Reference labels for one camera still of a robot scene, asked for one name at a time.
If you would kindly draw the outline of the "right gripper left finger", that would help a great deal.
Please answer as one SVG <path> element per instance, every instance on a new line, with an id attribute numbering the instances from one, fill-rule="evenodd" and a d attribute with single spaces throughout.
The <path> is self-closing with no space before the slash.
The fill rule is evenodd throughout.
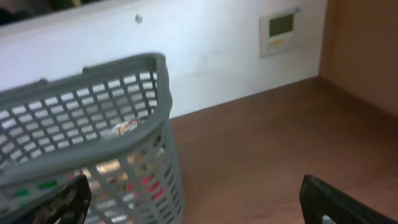
<path id="1" fill-rule="evenodd" d="M 12 224 L 82 224 L 91 202 L 91 189 L 85 175 L 45 194 L 12 213 Z"/>

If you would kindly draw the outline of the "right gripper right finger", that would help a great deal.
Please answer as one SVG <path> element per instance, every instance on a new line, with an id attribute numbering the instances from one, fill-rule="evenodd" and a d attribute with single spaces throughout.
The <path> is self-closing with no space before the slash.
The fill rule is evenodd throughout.
<path id="1" fill-rule="evenodd" d="M 299 199 L 305 224 L 397 224 L 314 175 L 304 175 Z"/>

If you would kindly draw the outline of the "green lidded jar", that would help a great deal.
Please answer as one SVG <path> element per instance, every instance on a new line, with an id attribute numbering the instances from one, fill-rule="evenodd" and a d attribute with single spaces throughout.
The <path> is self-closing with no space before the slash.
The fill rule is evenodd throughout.
<path id="1" fill-rule="evenodd" d="M 48 180 L 46 182 L 34 184 L 30 187 L 20 188 L 15 192 L 14 196 L 16 198 L 27 197 L 27 196 L 32 195 L 35 192 L 41 192 L 41 191 L 54 189 L 57 186 L 58 186 L 58 180 L 56 180 L 56 179 Z"/>

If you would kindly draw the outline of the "red spaghetti packet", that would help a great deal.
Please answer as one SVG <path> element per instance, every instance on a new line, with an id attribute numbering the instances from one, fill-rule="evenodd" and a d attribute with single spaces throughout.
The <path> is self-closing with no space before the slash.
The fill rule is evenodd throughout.
<path id="1" fill-rule="evenodd" d="M 141 179 L 141 186 L 144 188 L 143 193 L 140 193 L 138 190 L 136 190 L 133 183 L 128 183 L 124 187 L 124 190 L 126 192 L 131 192 L 134 195 L 133 198 L 141 198 L 141 195 L 146 193 L 149 194 L 151 200 L 157 200 L 164 195 L 164 191 L 160 187 L 160 182 L 158 180 L 155 180 L 154 174 L 151 174 Z"/>

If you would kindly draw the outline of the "beige bread bag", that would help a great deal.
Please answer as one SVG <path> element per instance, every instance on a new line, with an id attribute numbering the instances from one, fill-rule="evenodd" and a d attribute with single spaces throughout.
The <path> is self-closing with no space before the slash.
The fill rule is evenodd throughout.
<path id="1" fill-rule="evenodd" d="M 136 129 L 141 123 L 142 123 L 141 119 L 131 119 L 129 121 L 119 123 L 119 124 L 115 125 L 113 128 L 111 128 L 107 132 L 106 136 L 110 137 L 110 138 L 123 136 L 127 132 L 130 132 L 130 131 Z"/>

